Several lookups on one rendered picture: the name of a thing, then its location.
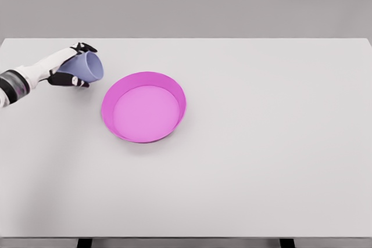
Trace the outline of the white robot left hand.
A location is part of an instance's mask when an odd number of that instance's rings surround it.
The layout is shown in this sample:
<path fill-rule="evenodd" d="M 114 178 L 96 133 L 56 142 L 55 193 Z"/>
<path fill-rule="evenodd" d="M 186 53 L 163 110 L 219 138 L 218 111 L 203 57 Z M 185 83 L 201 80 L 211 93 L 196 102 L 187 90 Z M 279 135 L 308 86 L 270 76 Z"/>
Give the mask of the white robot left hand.
<path fill-rule="evenodd" d="M 78 42 L 43 58 L 36 63 L 42 69 L 42 73 L 38 77 L 38 82 L 47 80 L 53 86 L 88 88 L 90 86 L 89 83 L 78 78 L 76 75 L 58 73 L 58 70 L 72 58 L 81 56 L 87 52 L 97 53 L 97 50 L 85 42 Z"/>

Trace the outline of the lavender blue cup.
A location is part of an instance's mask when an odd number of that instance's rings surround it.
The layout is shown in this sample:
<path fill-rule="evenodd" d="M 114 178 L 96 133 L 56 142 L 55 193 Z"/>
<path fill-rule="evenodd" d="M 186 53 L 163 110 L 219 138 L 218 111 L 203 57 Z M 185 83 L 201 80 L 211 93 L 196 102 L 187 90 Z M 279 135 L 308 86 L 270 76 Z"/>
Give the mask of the lavender blue cup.
<path fill-rule="evenodd" d="M 102 62 L 93 52 L 71 58 L 61 65 L 58 72 L 72 74 L 87 83 L 99 81 L 104 75 Z"/>

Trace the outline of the pink round plate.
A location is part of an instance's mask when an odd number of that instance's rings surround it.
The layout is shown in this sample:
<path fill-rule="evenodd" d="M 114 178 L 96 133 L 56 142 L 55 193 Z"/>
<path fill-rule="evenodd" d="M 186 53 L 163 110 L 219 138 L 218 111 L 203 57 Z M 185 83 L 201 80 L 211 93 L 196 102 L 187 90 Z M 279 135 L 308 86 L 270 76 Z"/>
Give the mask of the pink round plate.
<path fill-rule="evenodd" d="M 116 81 L 106 92 L 101 116 L 106 128 L 135 143 L 159 141 L 182 122 L 187 109 L 183 88 L 171 77 L 143 71 Z"/>

